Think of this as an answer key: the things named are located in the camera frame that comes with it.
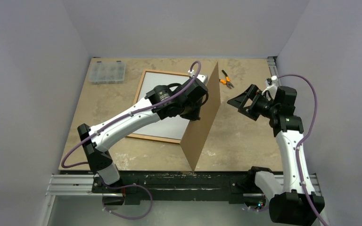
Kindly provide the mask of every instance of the cable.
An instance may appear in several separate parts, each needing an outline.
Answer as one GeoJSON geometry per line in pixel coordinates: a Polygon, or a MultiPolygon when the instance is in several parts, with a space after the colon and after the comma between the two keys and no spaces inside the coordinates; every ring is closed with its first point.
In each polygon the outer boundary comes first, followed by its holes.
{"type": "MultiPolygon", "coordinates": [[[[158,107],[160,105],[164,105],[165,103],[169,102],[169,101],[172,101],[174,100],[175,98],[177,98],[179,95],[181,95],[183,92],[185,92],[194,82],[195,80],[197,79],[197,75],[199,75],[200,73],[200,68],[202,67],[202,64],[200,63],[200,61],[195,61],[192,63],[191,65],[191,68],[190,68],[190,71],[192,71],[193,67],[195,66],[195,64],[198,65],[197,67],[197,70],[196,70],[196,74],[195,76],[192,77],[191,81],[184,87],[182,88],[180,91],[178,91],[176,94],[174,94],[173,96],[157,103],[157,104],[154,104],[152,106],[148,106],[148,107],[144,107],[144,108],[141,108],[141,109],[137,109],[133,112],[131,112],[131,114],[137,114],[137,113],[140,113],[140,112],[144,112],[144,111],[147,111],[147,110],[150,110],[152,108],[155,108],[155,107],[158,107]]],[[[109,126],[115,124],[116,122],[119,122],[127,117],[129,117],[130,115],[129,114],[124,114],[116,119],[114,119],[113,121],[109,122],[108,124],[104,125],[102,128],[98,129],[96,131],[96,133],[93,133],[91,135],[89,135],[87,138],[85,138],[84,140],[82,140],[80,143],[78,143],[76,146],[74,146],[64,157],[63,157],[63,160],[61,162],[61,167],[64,168],[64,169],[68,169],[68,168],[71,168],[71,167],[74,167],[74,166],[79,166],[79,165],[84,165],[84,164],[88,164],[88,162],[86,161],[83,161],[83,162],[79,162],[79,163],[75,163],[75,164],[71,164],[71,165],[68,165],[66,166],[65,165],[65,162],[66,160],[68,159],[68,157],[77,149],[79,148],[81,145],[83,145],[85,142],[91,140],[92,138],[94,138],[97,134],[101,133],[102,131],[104,131],[105,129],[107,129],[109,126]]]]}
{"type": "Polygon", "coordinates": [[[267,94],[268,94],[270,100],[274,100],[274,99],[272,98],[269,90],[266,90],[266,91],[263,92],[263,96],[264,96],[265,98],[267,98],[267,94]]]}
{"type": "Polygon", "coordinates": [[[268,205],[266,205],[263,209],[257,210],[257,212],[262,212],[262,211],[266,211],[268,210],[270,207],[270,202],[268,203],[268,205]]]}
{"type": "Polygon", "coordinates": [[[123,189],[123,188],[128,188],[128,187],[139,187],[139,188],[142,188],[143,190],[145,190],[145,191],[148,193],[149,198],[150,198],[150,205],[149,205],[148,210],[147,210],[144,214],[142,214],[142,215],[140,215],[140,216],[138,216],[138,217],[127,217],[127,216],[124,216],[124,215],[121,215],[121,214],[119,214],[119,213],[116,213],[116,212],[113,212],[113,211],[109,210],[109,209],[106,208],[106,206],[105,206],[104,198],[102,198],[103,210],[107,211],[108,213],[111,213],[111,214],[113,214],[113,215],[116,215],[116,216],[118,216],[118,217],[121,217],[121,218],[124,218],[124,219],[127,219],[127,220],[138,220],[138,219],[141,219],[141,218],[145,217],[145,216],[146,216],[148,213],[150,213],[150,211],[152,210],[152,206],[153,206],[153,196],[152,196],[152,193],[151,193],[147,188],[145,188],[144,186],[134,185],[134,184],[133,184],[133,185],[120,186],[120,187],[111,187],[111,186],[107,185],[107,184],[103,181],[102,178],[101,178],[100,180],[102,181],[102,184],[103,184],[105,187],[110,188],[110,189],[123,189]]]}
{"type": "Polygon", "coordinates": [[[209,100],[209,93],[207,92],[207,93],[205,93],[205,100],[200,104],[200,106],[199,107],[202,107],[204,104],[206,104],[206,102],[209,100]]]}
{"type": "Polygon", "coordinates": [[[301,75],[297,75],[297,74],[287,74],[287,75],[282,75],[279,76],[278,78],[284,78],[284,77],[298,77],[303,79],[305,82],[307,82],[307,84],[310,86],[310,88],[312,89],[313,92],[313,96],[314,96],[314,112],[313,112],[313,119],[312,122],[310,123],[310,127],[309,130],[307,131],[307,134],[305,136],[303,136],[303,138],[297,143],[296,145],[296,160],[297,160],[297,168],[299,171],[299,177],[300,177],[300,182],[302,184],[302,188],[304,191],[304,194],[306,196],[307,201],[309,202],[310,207],[312,208],[314,214],[316,215],[316,217],[320,220],[320,222],[324,225],[324,226],[329,226],[325,220],[320,216],[320,214],[318,213],[316,207],[314,206],[312,200],[310,199],[309,196],[309,192],[307,191],[306,188],[306,183],[304,182],[304,176],[303,176],[303,170],[302,170],[302,165],[300,162],[300,155],[299,155],[299,149],[300,146],[302,145],[302,143],[310,136],[310,134],[312,133],[312,129],[313,129],[313,125],[314,125],[314,121],[316,119],[317,116],[317,94],[316,91],[314,90],[313,85],[309,82],[309,80],[307,80],[305,77],[301,76],[301,75]]]}
{"type": "Polygon", "coordinates": [[[171,83],[171,84],[168,84],[167,87],[168,87],[168,88],[173,88],[173,87],[176,87],[176,86],[178,87],[178,86],[180,86],[180,85],[181,85],[181,84],[179,84],[179,83],[171,83]]]}

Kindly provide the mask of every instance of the clear plastic container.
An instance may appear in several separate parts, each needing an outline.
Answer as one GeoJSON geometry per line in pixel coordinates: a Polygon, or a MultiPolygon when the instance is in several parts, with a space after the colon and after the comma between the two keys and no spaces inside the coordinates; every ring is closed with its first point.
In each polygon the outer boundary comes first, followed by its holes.
{"type": "Polygon", "coordinates": [[[91,65],[89,80],[93,84],[123,83],[125,63],[97,61],[91,65]]]}

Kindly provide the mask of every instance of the cable clip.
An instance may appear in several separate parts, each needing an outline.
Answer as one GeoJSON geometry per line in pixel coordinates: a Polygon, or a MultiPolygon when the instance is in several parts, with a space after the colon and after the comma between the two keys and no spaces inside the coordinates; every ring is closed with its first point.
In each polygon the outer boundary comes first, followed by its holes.
{"type": "Polygon", "coordinates": [[[195,72],[195,71],[194,71],[193,69],[192,69],[192,70],[189,70],[189,71],[188,71],[188,76],[189,76],[189,77],[194,76],[194,72],[195,72]]]}
{"type": "Polygon", "coordinates": [[[277,77],[276,75],[271,76],[271,81],[278,83],[278,77],[277,77]]]}

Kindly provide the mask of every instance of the cardboard panel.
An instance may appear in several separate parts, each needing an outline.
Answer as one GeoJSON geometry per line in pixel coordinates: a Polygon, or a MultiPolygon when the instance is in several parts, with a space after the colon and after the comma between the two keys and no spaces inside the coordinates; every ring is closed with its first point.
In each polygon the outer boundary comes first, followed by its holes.
{"type": "Polygon", "coordinates": [[[209,90],[209,99],[200,109],[200,120],[189,122],[180,143],[192,171],[195,170],[210,128],[220,107],[218,63],[214,67],[206,86],[209,90]]]}

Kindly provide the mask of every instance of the wooden frame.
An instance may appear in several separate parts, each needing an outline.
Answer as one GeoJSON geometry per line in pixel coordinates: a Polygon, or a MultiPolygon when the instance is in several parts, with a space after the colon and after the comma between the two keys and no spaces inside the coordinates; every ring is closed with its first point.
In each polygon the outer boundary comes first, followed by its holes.
{"type": "MultiPolygon", "coordinates": [[[[143,73],[142,73],[140,83],[138,84],[137,93],[135,95],[133,105],[138,102],[138,97],[140,96],[141,89],[142,89],[142,84],[143,84],[143,81],[145,79],[145,75],[146,75],[147,72],[171,74],[171,75],[187,76],[188,77],[188,74],[186,74],[186,73],[177,73],[177,72],[168,72],[168,71],[145,69],[143,71],[143,73]]],[[[141,135],[141,134],[135,134],[135,133],[131,133],[126,137],[131,137],[131,138],[136,138],[136,139],[143,139],[143,140],[159,141],[159,142],[177,144],[177,145],[179,145],[181,143],[181,139],[173,139],[173,138],[166,138],[166,137],[156,137],[156,136],[141,135]]]]}

